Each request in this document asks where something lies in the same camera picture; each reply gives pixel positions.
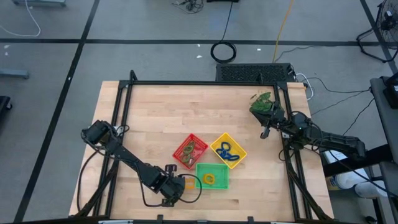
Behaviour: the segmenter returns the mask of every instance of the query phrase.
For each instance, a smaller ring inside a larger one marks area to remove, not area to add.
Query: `plastic basket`
[[[182,156],[184,155],[183,150],[185,146],[187,146],[190,142],[194,142],[195,146],[193,148],[193,151],[190,153],[190,157],[193,159],[190,164],[187,164],[182,161]],[[187,169],[191,169],[193,165],[196,163],[196,161],[201,157],[201,155],[205,152],[207,149],[208,145],[200,140],[198,137],[196,137],[194,134],[190,134],[184,142],[178,147],[178,149],[174,152],[173,157],[180,161],[182,165],[184,165]]]
[[[228,160],[224,160],[217,152],[216,150],[221,148],[221,143],[222,142],[228,142],[231,145],[231,150],[229,151],[229,153],[231,155],[238,155],[239,159],[236,161],[228,161]],[[234,169],[234,167],[236,167],[237,164],[239,164],[242,159],[244,159],[247,156],[247,152],[228,134],[228,133],[224,133],[222,134],[215,142],[213,142],[211,144],[211,150],[213,150],[213,152],[215,154],[217,154],[217,156],[230,168],[230,169]]]
[[[205,174],[213,174],[215,183],[211,185],[205,184],[202,181]],[[200,179],[203,189],[228,189],[229,168],[224,164],[197,163],[197,177]],[[195,187],[198,189],[200,188],[198,180],[196,180]]]

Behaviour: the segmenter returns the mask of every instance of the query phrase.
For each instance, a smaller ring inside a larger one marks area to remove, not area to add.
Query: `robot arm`
[[[268,137],[270,128],[275,128],[288,136],[291,149],[303,149],[309,144],[322,148],[320,152],[334,150],[357,161],[365,157],[365,145],[359,138],[324,132],[299,111],[293,111],[290,119],[286,119],[285,111],[277,101],[273,103],[269,111],[251,110],[251,113],[264,127],[260,136],[262,139]]]
[[[180,199],[185,188],[185,179],[182,176],[174,177],[176,165],[167,165],[166,171],[160,167],[143,163],[134,154],[129,152],[117,137],[116,130],[106,121],[96,121],[89,128],[81,131],[85,143],[93,149],[104,149],[114,158],[124,162],[138,173],[140,181],[154,193],[161,193],[165,198],[161,206],[173,207]]]

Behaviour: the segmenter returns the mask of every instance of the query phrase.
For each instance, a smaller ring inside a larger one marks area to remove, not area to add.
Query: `green leafy plant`
[[[250,111],[262,111],[266,112],[271,109],[271,106],[274,102],[269,100],[271,97],[271,92],[263,93],[257,96],[257,94],[253,95],[250,99],[257,97],[257,99],[251,104]]]

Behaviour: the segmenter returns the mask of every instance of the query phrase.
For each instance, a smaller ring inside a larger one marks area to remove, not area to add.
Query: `yellow ring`
[[[213,174],[205,174],[203,176],[203,183],[213,185],[216,182],[216,178]]]

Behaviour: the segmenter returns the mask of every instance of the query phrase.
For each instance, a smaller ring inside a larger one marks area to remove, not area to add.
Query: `black floor line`
[[[368,17],[371,27],[376,27],[376,21],[373,19],[373,15],[369,9],[369,6],[366,4],[366,0],[361,0],[361,4],[362,4],[363,9],[365,10],[365,14]],[[384,56],[386,57],[386,60],[391,59],[392,57],[391,57],[390,51],[388,50],[388,48],[386,46],[386,42],[381,37],[379,29],[375,29],[374,34],[376,35],[377,40],[381,43],[380,46],[384,53]],[[396,65],[395,61],[388,62],[388,64],[389,64],[390,69],[393,74],[398,72],[397,65]]]
[[[12,44],[79,44],[80,39],[0,38],[0,43]]]
[[[54,134],[55,127],[57,126],[58,119],[59,119],[59,117],[61,115],[63,104],[64,104],[65,99],[67,97],[70,84],[71,84],[71,82],[73,80],[73,76],[75,74],[76,67],[78,65],[81,53],[83,51],[83,47],[85,45],[85,41],[86,41],[88,33],[90,31],[90,27],[91,27],[91,25],[93,23],[93,19],[94,19],[94,16],[95,16],[95,13],[96,13],[96,10],[98,8],[98,4],[99,3],[100,3],[100,0],[95,0],[94,4],[93,4],[93,7],[91,8],[90,15],[89,15],[88,20],[86,22],[85,29],[83,31],[83,34],[81,35],[81,39],[80,39],[79,45],[77,47],[75,56],[74,56],[74,58],[72,60],[72,64],[70,65],[69,72],[68,72],[68,75],[66,77],[65,83],[63,84],[63,88],[62,88],[62,91],[61,91],[61,94],[60,94],[60,98],[58,99],[57,105],[55,107],[54,114],[53,114],[53,116],[51,118],[51,122],[50,122],[49,128],[47,130],[47,133],[45,134],[45,137],[44,137],[44,140],[43,140],[43,144],[42,144],[42,147],[40,148],[39,155],[37,156],[37,160],[36,160],[35,166],[33,168],[32,174],[30,175],[30,178],[29,178],[27,187],[25,189],[24,195],[22,197],[22,200],[21,200],[21,202],[19,204],[18,211],[17,211],[17,213],[15,215],[14,223],[22,222],[23,219],[24,219],[27,207],[28,207],[29,202],[30,202],[30,198],[32,197],[33,191],[34,191],[36,183],[37,183],[37,179],[39,178],[39,174],[40,174],[40,171],[42,169],[42,166],[43,166],[43,163],[44,163],[44,159],[45,159],[45,157],[47,155],[47,151],[49,150],[50,142],[51,142],[52,136]]]
[[[124,40],[124,39],[86,39],[86,44],[214,44],[220,40]],[[226,40],[236,45],[275,45],[276,40]],[[78,44],[80,39],[20,39],[3,38],[0,43],[15,44]],[[378,46],[379,42],[362,42],[364,46]],[[280,40],[279,45],[295,46],[358,46],[356,41],[315,41]]]

